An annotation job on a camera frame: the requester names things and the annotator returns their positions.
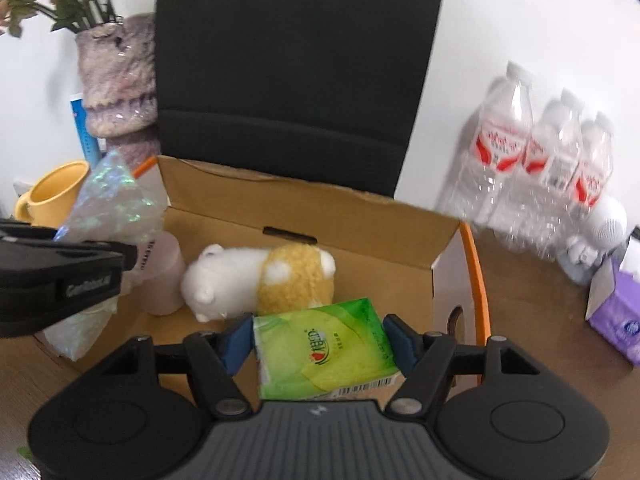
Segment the white and yellow plush toy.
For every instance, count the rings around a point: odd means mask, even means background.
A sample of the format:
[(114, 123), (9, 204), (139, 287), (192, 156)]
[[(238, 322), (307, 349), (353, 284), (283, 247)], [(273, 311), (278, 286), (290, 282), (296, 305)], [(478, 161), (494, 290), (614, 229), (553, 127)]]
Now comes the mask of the white and yellow plush toy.
[(303, 243), (273, 248), (205, 247), (186, 269), (181, 293), (198, 322), (270, 315), (332, 304), (334, 257)]

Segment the iridescent plastic wrap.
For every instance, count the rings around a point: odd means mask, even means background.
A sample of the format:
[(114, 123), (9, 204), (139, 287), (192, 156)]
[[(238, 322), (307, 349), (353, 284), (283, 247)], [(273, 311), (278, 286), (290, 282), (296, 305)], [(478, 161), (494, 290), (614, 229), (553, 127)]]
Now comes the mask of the iridescent plastic wrap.
[[(143, 249), (162, 229), (165, 209), (166, 200), (157, 200), (132, 175), (122, 154), (111, 150), (85, 180), (55, 238), (67, 243), (119, 242)], [(47, 328), (43, 338), (55, 353), (78, 361), (117, 312), (118, 298), (141, 283), (136, 263), (122, 276), (122, 290), (115, 297)]]

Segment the green tissue pack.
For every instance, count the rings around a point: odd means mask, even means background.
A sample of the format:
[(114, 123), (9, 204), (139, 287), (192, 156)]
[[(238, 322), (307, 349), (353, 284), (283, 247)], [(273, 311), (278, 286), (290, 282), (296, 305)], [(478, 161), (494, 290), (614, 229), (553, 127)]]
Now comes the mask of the green tissue pack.
[(259, 396), (335, 399), (392, 384), (399, 374), (367, 298), (253, 320)]

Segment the yellow ceramic mug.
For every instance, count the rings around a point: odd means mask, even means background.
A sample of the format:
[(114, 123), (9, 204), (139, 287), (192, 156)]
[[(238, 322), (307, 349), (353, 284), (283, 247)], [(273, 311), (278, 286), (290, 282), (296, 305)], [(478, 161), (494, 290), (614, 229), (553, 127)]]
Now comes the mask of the yellow ceramic mug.
[(74, 160), (51, 170), (20, 196), (14, 218), (33, 226), (58, 229), (72, 211), (90, 169), (85, 160)]

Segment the pink cylindrical container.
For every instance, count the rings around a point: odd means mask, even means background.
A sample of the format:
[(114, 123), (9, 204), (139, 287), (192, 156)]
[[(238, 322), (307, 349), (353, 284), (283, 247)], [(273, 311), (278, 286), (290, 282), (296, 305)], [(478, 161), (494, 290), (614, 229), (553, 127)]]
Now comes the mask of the pink cylindrical container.
[(183, 306), (180, 284), (186, 270), (178, 240), (166, 231), (139, 245), (139, 281), (132, 294), (137, 305), (156, 316), (171, 315)]

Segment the orange cardboard box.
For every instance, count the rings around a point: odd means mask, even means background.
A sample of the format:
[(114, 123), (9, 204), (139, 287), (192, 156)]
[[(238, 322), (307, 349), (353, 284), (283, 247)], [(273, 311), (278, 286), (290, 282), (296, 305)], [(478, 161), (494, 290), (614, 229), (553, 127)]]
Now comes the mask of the orange cardboard box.
[(186, 261), (210, 244), (272, 247), (299, 235), (332, 254), (337, 302), (367, 298), (419, 333), (445, 333), (461, 313), (465, 344), (490, 335), (471, 229), (456, 219), (339, 186), (158, 159), (169, 207), (164, 228)]

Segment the blue and white box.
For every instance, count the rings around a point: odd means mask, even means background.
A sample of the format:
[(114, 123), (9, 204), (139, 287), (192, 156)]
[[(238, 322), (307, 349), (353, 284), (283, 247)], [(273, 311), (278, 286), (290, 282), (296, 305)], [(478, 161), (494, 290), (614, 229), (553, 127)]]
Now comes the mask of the blue and white box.
[(90, 167), (94, 168), (102, 159), (103, 152), (100, 148), (99, 140), (88, 131), (86, 123), (87, 113), (84, 103), (82, 102), (81, 94), (75, 94), (70, 98), (70, 108), (72, 109), (82, 154), (84, 154), (85, 160), (89, 163)]

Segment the left clear water bottle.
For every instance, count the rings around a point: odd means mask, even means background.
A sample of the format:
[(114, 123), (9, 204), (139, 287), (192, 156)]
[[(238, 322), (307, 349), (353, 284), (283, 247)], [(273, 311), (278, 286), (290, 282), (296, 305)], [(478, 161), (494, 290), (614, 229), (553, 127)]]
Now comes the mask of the left clear water bottle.
[(477, 226), (489, 222), (533, 127), (532, 84), (533, 75), (513, 61), (491, 84), (446, 195), (446, 214)]

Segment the clear water bottle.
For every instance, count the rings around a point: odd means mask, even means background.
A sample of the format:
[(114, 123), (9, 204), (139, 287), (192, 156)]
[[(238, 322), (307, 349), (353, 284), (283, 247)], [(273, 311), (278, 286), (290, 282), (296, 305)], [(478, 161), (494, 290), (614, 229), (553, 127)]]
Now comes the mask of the clear water bottle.
[(533, 127), (532, 84), (533, 75), (513, 61), (491, 84), (446, 195), (446, 214), (477, 226), (489, 222)]
[(551, 219), (553, 231), (538, 248), (538, 255), (552, 260), (555, 252), (582, 227), (597, 205), (613, 172), (613, 126), (602, 113), (582, 123), (582, 152), (568, 191), (559, 199)]
[(524, 154), (503, 189), (489, 225), (513, 250), (547, 247), (562, 216), (562, 200), (582, 151), (582, 103), (567, 90), (533, 126)]

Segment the small white robot figure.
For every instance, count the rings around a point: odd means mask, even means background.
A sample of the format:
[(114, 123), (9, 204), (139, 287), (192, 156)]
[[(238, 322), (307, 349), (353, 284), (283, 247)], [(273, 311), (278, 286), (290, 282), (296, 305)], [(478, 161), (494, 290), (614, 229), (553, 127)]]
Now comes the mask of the small white robot figure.
[(605, 257), (626, 240), (627, 226), (624, 207), (600, 204), (560, 245), (556, 261), (572, 282), (587, 286)]

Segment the middle clear water bottle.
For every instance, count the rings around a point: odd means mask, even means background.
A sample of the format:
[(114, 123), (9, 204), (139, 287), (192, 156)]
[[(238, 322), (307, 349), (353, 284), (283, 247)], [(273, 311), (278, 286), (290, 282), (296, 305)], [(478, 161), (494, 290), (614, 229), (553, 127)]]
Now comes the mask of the middle clear water bottle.
[(489, 225), (513, 250), (547, 247), (562, 216), (562, 200), (582, 151), (582, 103), (567, 90), (533, 126), (524, 154), (503, 189)]

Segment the purple tissue pack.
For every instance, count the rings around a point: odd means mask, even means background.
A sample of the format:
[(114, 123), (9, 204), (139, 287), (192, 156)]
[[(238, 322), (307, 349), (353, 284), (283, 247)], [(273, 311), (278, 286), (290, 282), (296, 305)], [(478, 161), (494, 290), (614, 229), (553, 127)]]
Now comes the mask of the purple tissue pack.
[(591, 280), (585, 316), (633, 366), (639, 366), (639, 241), (606, 258)]

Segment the purple ceramic vase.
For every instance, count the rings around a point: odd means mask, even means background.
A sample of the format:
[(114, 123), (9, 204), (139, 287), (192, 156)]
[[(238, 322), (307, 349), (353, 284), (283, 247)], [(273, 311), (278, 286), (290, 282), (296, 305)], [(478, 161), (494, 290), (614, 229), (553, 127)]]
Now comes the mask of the purple ceramic vase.
[(88, 133), (135, 170), (160, 154), (155, 15), (98, 25), (77, 34), (75, 42)]

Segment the right clear water bottle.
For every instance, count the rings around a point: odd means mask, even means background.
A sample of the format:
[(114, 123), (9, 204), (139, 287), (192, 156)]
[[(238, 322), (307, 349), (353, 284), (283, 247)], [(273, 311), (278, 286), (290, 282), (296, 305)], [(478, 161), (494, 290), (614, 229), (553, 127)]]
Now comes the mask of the right clear water bottle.
[(597, 205), (613, 172), (613, 126), (602, 113), (582, 123), (582, 152), (568, 191), (559, 199), (551, 219), (553, 231), (538, 248), (538, 255), (552, 260), (555, 252), (582, 227)]

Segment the black paper bag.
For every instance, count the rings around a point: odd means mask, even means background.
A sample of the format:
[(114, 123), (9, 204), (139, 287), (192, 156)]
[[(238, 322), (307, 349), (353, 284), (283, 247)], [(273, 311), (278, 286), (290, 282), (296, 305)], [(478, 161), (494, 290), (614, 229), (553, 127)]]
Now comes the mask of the black paper bag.
[(442, 0), (156, 0), (166, 156), (391, 196)]

